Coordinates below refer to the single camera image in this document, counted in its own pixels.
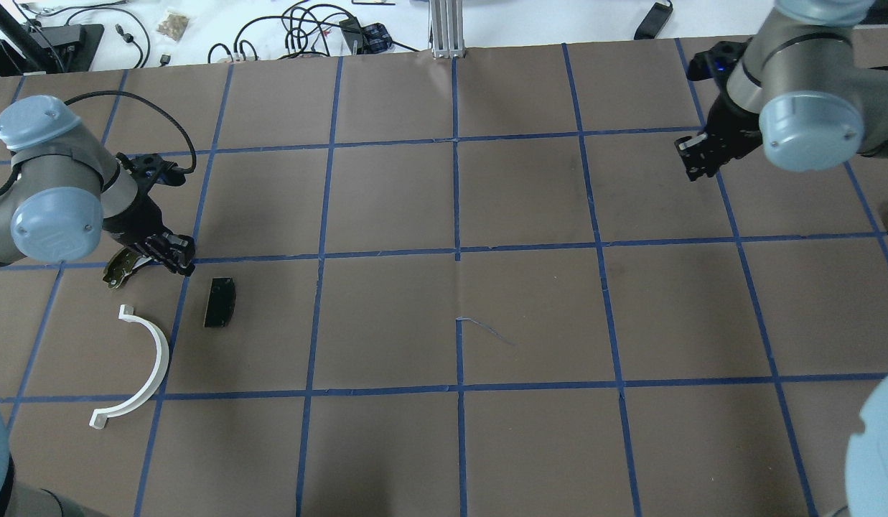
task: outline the white curved plastic part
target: white curved plastic part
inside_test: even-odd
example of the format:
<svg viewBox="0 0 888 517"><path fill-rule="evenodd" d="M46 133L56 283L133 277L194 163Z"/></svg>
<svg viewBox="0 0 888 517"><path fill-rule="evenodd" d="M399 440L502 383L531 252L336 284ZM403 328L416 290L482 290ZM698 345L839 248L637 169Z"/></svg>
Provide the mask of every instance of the white curved plastic part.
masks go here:
<svg viewBox="0 0 888 517"><path fill-rule="evenodd" d="M142 403L147 402L149 397L154 395L154 392L159 387L159 383L161 383L162 379L166 376L166 368L169 364L169 343L166 341L166 336L164 336L162 330L159 330L159 327L142 317L136 317L136 315L134 315L134 307L131 307L131 305L122 305L122 307L118 309L118 319L127 321L128 323L139 323L144 327L147 327L147 330L151 331L151 334L154 335L154 344L156 344L157 348L157 359L154 363L154 370L151 372L151 376L149 376L147 382L144 383L144 386L138 390L138 393L135 393L134 396L125 402L118 404L118 406L93 410L93 418L90 419L90 427L94 429L105 428L106 420L112 416L127 415L139 408Z"/></svg>

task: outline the small plastic bag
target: small plastic bag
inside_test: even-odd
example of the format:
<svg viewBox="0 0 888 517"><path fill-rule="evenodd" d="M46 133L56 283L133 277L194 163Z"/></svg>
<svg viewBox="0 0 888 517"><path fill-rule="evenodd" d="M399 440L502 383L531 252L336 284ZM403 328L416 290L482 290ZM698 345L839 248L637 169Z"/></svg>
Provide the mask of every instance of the small plastic bag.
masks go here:
<svg viewBox="0 0 888 517"><path fill-rule="evenodd" d="M157 25L158 33L172 38L175 42L182 39L186 29L188 29L188 17L171 9L166 9L166 13Z"/></svg>

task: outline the black power adapter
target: black power adapter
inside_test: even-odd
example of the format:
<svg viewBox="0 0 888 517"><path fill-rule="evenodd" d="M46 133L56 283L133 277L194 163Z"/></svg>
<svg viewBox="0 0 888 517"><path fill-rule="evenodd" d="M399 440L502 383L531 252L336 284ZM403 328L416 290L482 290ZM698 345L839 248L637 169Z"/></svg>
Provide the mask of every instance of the black power adapter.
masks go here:
<svg viewBox="0 0 888 517"><path fill-rule="evenodd" d="M667 20L670 19L671 13L673 13L673 2L670 4L655 2L651 10L645 14L645 19L641 20L641 24L638 25L635 39L654 39L657 37L660 30L667 23Z"/></svg>

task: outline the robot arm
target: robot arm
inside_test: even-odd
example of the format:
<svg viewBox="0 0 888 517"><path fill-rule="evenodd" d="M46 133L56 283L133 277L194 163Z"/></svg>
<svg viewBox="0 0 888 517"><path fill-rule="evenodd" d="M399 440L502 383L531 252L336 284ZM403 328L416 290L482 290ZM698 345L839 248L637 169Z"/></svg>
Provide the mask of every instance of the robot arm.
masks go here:
<svg viewBox="0 0 888 517"><path fill-rule="evenodd" d="M191 274L194 241L174 235L148 196L154 183L181 185L191 170L158 154L116 159L50 96L24 98L5 109L0 139L13 154L11 177L0 189L0 267L23 256L75 261L95 249L105 229L131 261L127 272L108 279L110 287L118 287L141 260Z"/></svg>
<svg viewBox="0 0 888 517"><path fill-rule="evenodd" d="M720 95L706 127L676 141L690 180L762 145L775 166L835 167L888 157L888 66L853 63L851 29L873 0L776 0L748 43L722 42L690 63Z"/></svg>

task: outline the black rectangular object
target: black rectangular object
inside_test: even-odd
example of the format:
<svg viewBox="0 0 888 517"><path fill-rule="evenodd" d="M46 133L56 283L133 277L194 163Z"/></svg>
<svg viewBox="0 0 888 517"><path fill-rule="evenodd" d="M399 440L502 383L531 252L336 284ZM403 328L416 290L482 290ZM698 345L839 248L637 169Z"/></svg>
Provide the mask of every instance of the black rectangular object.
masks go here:
<svg viewBox="0 0 888 517"><path fill-rule="evenodd" d="M342 36L345 37L345 41L348 43L348 49L351 50L351 53L353 55L362 55L365 53L364 32L362 32L361 23L358 22L356 17L343 19L338 22L338 26L342 29Z"/></svg>
<svg viewBox="0 0 888 517"><path fill-rule="evenodd" d="M233 307L236 304L236 284L233 279L211 279L211 290L207 296L207 309L205 309L205 327L226 327L233 317Z"/></svg>
<svg viewBox="0 0 888 517"><path fill-rule="evenodd" d="M645 14L645 19L641 20L641 24L638 25L635 39L654 39L667 24L670 13L673 13L673 6L655 2L651 10Z"/></svg>
<svg viewBox="0 0 888 517"><path fill-rule="evenodd" d="M868 9L868 14L861 25L881 25L888 23L888 0L876 0Z"/></svg>

